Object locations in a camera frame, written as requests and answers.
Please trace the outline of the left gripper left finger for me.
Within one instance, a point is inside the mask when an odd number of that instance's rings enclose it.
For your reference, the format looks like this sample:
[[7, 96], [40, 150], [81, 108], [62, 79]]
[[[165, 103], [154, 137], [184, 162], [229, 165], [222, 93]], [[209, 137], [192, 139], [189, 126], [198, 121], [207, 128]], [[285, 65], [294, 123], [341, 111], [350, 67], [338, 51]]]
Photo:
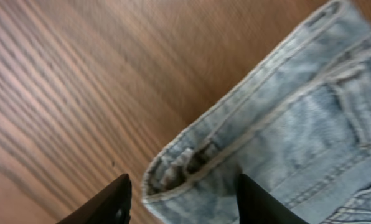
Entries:
[[122, 174], [57, 224], [129, 224], [132, 183]]

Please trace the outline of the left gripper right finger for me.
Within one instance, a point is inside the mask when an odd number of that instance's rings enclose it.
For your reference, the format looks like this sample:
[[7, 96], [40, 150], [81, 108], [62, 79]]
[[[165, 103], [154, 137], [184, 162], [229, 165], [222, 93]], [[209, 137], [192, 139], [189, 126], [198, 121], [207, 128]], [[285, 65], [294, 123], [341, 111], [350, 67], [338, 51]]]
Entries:
[[237, 179], [240, 224], [307, 224], [246, 174]]

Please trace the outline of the light blue denim shorts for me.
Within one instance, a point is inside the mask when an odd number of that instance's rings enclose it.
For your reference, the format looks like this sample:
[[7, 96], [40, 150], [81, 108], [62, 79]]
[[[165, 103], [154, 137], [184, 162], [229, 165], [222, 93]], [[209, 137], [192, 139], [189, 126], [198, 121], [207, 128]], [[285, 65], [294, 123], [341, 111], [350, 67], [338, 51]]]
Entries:
[[246, 174], [308, 223], [371, 223], [371, 25], [329, 1], [152, 161], [165, 223], [238, 223]]

